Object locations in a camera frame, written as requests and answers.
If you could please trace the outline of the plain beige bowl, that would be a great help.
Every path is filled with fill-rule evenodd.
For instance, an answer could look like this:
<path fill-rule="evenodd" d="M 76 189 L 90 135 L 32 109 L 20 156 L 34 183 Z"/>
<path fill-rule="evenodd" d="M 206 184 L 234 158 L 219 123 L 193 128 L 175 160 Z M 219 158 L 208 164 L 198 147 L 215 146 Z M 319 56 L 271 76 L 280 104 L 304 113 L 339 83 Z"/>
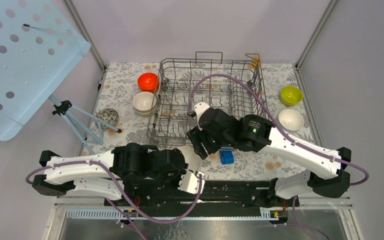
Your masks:
<path fill-rule="evenodd" d="M 133 107 L 140 113 L 150 112 L 157 105 L 156 96 L 148 91 L 138 93 L 132 101 Z"/>

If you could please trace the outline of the white bowl back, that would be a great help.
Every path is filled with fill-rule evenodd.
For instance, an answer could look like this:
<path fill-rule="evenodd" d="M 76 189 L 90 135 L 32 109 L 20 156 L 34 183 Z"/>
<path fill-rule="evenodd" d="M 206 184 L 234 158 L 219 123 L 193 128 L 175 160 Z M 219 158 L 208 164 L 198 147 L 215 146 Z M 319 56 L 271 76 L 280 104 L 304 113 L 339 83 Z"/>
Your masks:
<path fill-rule="evenodd" d="M 184 157 L 184 161 L 186 164 L 188 164 L 187 169 L 194 174 L 196 174 L 201 166 L 202 166 L 202 159 L 201 157 L 195 153 L 194 148 L 189 145 L 180 146 L 177 148 L 181 151 Z"/>

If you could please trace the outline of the beige bowl with leaf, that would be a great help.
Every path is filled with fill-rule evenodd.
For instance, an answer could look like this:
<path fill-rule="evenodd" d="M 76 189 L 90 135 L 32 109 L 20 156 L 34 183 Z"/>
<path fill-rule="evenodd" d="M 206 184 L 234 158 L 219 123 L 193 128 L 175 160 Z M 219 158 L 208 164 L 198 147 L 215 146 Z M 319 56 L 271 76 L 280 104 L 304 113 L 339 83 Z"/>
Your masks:
<path fill-rule="evenodd" d="M 150 109 L 150 110 L 148 110 L 148 111 L 139 111 L 138 109 L 134 108 L 134 111 L 135 111 L 137 114 L 141 115 L 141 116 L 150 116 L 150 115 L 152 115 L 152 114 L 155 113 L 156 108 Z"/>

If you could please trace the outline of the yellow bowl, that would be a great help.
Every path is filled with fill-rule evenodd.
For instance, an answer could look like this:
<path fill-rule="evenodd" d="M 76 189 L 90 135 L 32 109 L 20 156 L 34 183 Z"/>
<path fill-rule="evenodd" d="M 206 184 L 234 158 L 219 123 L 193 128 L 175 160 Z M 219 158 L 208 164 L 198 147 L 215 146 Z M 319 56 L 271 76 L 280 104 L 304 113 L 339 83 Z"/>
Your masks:
<path fill-rule="evenodd" d="M 298 87 L 287 85 L 280 90 L 280 101 L 286 106 L 297 105 L 303 98 L 304 95 Z"/>

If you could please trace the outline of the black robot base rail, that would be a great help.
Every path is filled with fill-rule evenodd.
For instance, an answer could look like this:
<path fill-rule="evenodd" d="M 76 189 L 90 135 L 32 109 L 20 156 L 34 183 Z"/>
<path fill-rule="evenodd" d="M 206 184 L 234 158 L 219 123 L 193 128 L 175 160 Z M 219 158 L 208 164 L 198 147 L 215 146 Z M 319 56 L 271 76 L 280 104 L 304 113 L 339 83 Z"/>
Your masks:
<path fill-rule="evenodd" d="M 154 179 L 124 181 L 124 191 L 144 213 L 155 217 L 178 217 L 185 213 L 195 194 L 178 190 L 172 181 Z M 189 217 L 257 217 L 261 208 L 298 207 L 298 199 L 275 196 L 269 181 L 207 180 L 199 202 Z"/>

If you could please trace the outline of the grey wire dish rack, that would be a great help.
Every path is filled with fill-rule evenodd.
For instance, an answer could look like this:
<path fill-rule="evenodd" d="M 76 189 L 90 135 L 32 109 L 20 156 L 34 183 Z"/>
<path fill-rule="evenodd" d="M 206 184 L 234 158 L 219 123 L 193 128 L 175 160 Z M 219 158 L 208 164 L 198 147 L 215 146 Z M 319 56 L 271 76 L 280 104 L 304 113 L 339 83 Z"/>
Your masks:
<path fill-rule="evenodd" d="M 249 114 L 266 118 L 267 113 L 242 85 L 247 85 L 256 96 L 266 102 L 265 84 L 261 67 L 252 66 L 258 53 L 246 53 L 245 59 L 227 59 L 219 51 L 197 51 L 193 58 L 171 57 L 159 64 L 159 89 L 156 110 L 149 117 L 146 136 L 150 145 L 173 149 L 190 145 L 187 132 L 197 125 L 189 116 L 189 97 L 195 91 L 192 104 L 204 102 L 236 118 Z"/>

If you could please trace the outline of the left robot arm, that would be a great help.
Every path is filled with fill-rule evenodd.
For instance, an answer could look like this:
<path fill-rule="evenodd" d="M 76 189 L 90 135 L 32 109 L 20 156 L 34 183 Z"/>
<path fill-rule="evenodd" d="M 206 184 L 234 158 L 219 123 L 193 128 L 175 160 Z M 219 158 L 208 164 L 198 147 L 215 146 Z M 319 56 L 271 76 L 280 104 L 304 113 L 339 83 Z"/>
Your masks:
<path fill-rule="evenodd" d="M 103 153 L 62 157 L 50 150 L 42 152 L 42 174 L 30 181 L 32 187 L 44 196 L 63 196 L 68 191 L 85 191 L 128 206 L 135 200 L 129 187 L 117 187 L 111 177 L 121 180 L 151 178 L 157 181 L 176 179 L 194 172 L 195 153 L 191 146 L 160 150 L 154 145 L 128 143 Z"/>

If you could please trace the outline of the white bowl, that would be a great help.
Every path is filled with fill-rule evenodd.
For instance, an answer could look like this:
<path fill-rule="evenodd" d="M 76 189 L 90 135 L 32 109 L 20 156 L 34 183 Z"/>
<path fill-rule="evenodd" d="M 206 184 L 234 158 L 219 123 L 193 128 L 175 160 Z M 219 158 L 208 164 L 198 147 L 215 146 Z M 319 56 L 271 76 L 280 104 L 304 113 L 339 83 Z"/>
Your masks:
<path fill-rule="evenodd" d="M 278 114 L 278 121 L 281 126 L 289 131 L 299 131 L 304 126 L 303 116 L 296 110 L 284 109 Z"/>
<path fill-rule="evenodd" d="M 202 166 L 202 159 L 201 157 L 195 153 L 194 148 L 189 145 L 180 146 L 177 148 L 181 151 L 184 157 L 184 161 L 186 164 L 188 164 L 187 169 L 194 174 L 196 174 L 201 166 Z"/>

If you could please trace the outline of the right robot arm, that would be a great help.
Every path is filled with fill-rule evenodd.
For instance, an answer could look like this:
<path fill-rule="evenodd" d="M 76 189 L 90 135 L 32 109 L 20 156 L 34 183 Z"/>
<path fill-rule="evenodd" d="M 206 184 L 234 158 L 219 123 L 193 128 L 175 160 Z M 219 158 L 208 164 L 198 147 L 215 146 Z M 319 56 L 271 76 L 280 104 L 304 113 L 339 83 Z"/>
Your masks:
<path fill-rule="evenodd" d="M 350 187 L 350 174 L 340 162 L 341 150 L 326 150 L 297 137 L 283 135 L 264 117 L 249 114 L 240 119 L 200 102 L 194 107 L 197 125 L 187 132 L 202 159 L 223 147 L 242 152 L 264 152 L 289 160 L 306 170 L 270 181 L 267 201 L 273 206 L 306 193 L 339 198 Z"/>

